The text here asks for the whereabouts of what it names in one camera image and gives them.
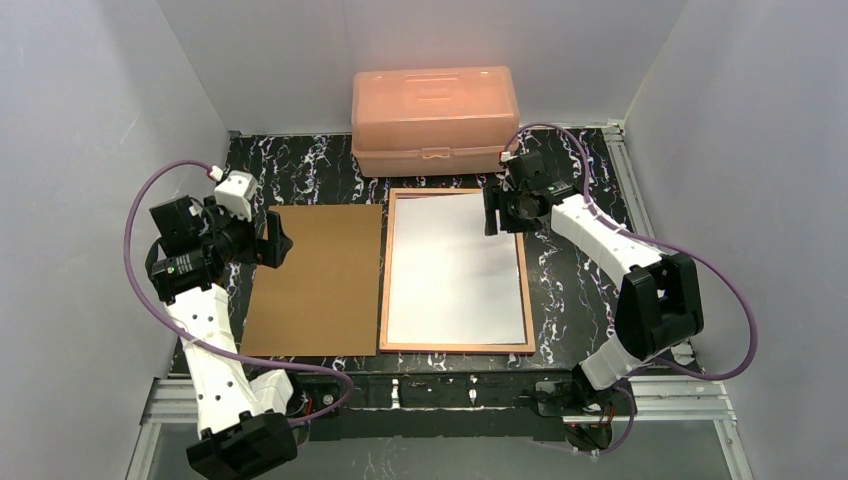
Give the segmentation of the brown cardboard backing board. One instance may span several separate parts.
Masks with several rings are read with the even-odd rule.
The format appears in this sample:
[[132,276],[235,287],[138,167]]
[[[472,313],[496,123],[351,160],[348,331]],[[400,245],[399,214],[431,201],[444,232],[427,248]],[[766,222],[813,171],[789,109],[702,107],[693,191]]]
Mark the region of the brown cardboard backing board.
[[377,352],[383,207],[274,206],[293,247],[257,269],[240,352],[254,357]]

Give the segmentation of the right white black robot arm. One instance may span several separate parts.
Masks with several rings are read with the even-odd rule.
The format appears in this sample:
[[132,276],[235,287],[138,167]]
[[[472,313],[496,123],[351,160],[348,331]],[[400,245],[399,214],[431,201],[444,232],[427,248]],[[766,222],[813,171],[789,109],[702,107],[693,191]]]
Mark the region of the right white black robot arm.
[[577,390],[589,396],[611,388],[667,349],[704,327],[694,260],[665,254],[632,238],[630,231],[577,186],[556,180],[538,153],[499,160],[505,177],[483,190],[485,233],[524,233],[543,226],[585,253],[618,289],[614,332],[572,371]]

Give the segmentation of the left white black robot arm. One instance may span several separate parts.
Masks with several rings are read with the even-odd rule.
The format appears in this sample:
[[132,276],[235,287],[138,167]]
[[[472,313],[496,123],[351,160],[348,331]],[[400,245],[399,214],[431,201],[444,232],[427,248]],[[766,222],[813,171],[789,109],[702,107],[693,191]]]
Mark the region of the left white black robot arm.
[[206,479],[253,479],[296,458],[298,444],[285,413],[295,392],[282,369],[248,380],[222,286],[231,262],[278,268],[293,242],[278,214],[269,234],[214,197],[179,197],[150,210],[160,237],[145,268],[176,328],[189,334],[183,352],[195,389],[198,440],[186,449],[190,467]]

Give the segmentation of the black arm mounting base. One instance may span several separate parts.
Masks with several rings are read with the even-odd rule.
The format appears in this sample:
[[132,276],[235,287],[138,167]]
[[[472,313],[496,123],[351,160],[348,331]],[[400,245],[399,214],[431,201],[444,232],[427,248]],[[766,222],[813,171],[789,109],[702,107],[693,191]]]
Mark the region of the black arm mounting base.
[[312,420],[312,441],[366,438],[523,437],[537,441],[612,442],[614,421],[636,413],[632,389],[591,396],[572,394],[569,373],[354,372],[350,398]]

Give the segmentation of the orange plastic storage box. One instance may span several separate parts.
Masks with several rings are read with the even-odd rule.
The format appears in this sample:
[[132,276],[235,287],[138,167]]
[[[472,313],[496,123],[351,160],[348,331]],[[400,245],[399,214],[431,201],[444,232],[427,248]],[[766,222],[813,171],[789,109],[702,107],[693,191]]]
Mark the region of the orange plastic storage box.
[[509,68],[360,72],[351,153],[370,178],[493,173],[520,111]]

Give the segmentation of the aluminium right side rail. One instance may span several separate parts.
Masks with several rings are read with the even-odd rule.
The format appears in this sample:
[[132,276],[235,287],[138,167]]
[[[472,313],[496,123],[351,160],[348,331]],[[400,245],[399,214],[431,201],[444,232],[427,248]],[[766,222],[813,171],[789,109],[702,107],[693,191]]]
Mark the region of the aluminium right side rail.
[[628,211],[630,229],[635,233],[657,238],[658,230],[649,208],[648,190],[637,174],[636,163],[627,143],[624,120],[609,119],[601,127],[601,133]]

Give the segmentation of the aluminium rail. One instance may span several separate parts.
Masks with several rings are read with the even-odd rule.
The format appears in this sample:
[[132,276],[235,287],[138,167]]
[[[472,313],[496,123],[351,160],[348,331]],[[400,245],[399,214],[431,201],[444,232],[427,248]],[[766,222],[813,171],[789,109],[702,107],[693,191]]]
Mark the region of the aluminium rail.
[[[635,418],[643,421],[738,420],[724,386],[719,382],[703,382],[675,376],[648,376],[630,381],[635,401]],[[398,379],[386,388],[368,387],[355,392],[356,398],[344,410],[362,412],[501,412],[517,408],[507,394],[497,393],[493,385],[481,379],[449,384],[449,391],[438,395],[433,388],[424,389],[421,405],[414,403],[412,389]],[[187,379],[156,381],[141,417],[143,424],[194,423],[198,418],[197,399]]]
[[630,229],[635,233],[657,238],[658,230],[649,208],[648,190],[637,174],[636,163],[627,143],[624,120],[609,119],[601,127],[601,133],[628,211]]

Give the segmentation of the aluminium front rail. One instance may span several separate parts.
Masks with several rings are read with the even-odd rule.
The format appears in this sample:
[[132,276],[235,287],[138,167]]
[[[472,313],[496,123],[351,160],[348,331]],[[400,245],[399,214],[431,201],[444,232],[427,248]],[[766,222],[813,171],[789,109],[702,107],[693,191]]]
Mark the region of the aluminium front rail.
[[[635,401],[635,418],[643,421],[738,420],[724,386],[719,382],[703,382],[675,376],[648,376],[630,381]],[[507,394],[497,393],[493,385],[481,379],[449,384],[449,391],[438,395],[433,388],[424,389],[421,405],[414,403],[412,389],[398,379],[386,388],[368,387],[355,392],[356,398],[344,410],[362,412],[501,412],[517,408]],[[141,417],[143,424],[194,423],[198,418],[197,399],[187,379],[156,381]]]

